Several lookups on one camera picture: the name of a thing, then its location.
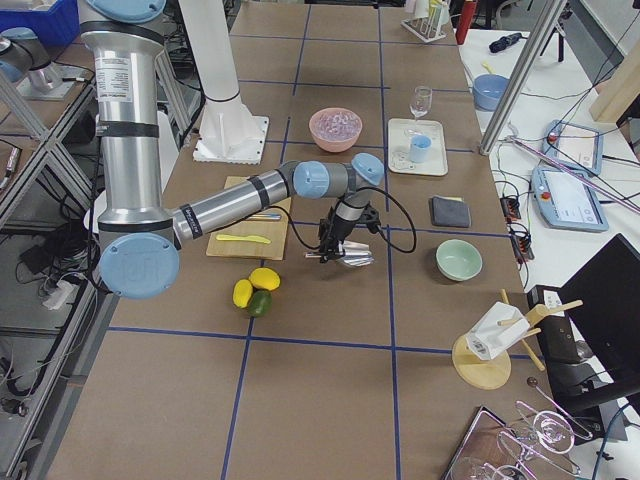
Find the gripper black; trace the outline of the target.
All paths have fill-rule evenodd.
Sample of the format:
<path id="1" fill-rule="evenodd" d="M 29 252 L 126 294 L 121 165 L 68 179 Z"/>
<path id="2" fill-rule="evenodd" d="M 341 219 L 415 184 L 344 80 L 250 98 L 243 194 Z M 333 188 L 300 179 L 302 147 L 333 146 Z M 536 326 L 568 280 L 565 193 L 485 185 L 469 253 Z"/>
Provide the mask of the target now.
<path id="1" fill-rule="evenodd" d="M 346 254 L 345 246 L 343 243 L 347 237 L 351 234 L 356 225 L 355 220 L 346 220 L 342 218 L 335 209 L 330 209 L 326 218 L 320 220 L 318 237 L 320 240 L 319 252 L 325 252 L 326 250 L 333 250 L 336 248 L 336 252 L 339 256 Z M 320 257 L 321 263 L 327 263 L 335 260 L 335 253 L 323 253 Z"/>

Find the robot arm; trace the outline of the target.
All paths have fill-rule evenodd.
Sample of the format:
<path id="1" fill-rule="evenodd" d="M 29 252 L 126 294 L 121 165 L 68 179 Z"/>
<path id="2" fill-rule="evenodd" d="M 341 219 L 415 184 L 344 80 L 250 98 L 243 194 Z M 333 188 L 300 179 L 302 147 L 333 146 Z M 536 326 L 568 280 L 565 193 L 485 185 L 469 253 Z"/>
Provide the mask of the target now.
<path id="1" fill-rule="evenodd" d="M 333 198 L 320 256 L 341 257 L 343 244 L 369 205 L 383 163 L 360 153 L 346 163 L 288 162 L 195 203 L 162 202 L 156 64 L 164 52 L 161 1 L 82 1 L 81 37 L 95 60 L 104 157 L 106 208 L 94 221 L 100 274 L 116 295 L 145 299 L 168 289 L 179 248 L 298 195 Z M 196 156 L 256 164 L 268 129 L 243 104 L 219 1 L 184 1 L 180 11 L 206 99 Z"/>

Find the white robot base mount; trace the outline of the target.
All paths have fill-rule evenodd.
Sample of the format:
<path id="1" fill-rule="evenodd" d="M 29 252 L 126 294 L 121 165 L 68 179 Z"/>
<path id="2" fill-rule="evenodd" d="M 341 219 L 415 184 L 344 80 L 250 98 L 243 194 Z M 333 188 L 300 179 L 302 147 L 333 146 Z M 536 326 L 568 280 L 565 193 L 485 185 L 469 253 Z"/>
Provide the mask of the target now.
<path id="1" fill-rule="evenodd" d="M 269 119 L 243 103 L 221 1 L 179 3 L 206 103 L 194 159 L 256 165 L 261 162 Z"/>

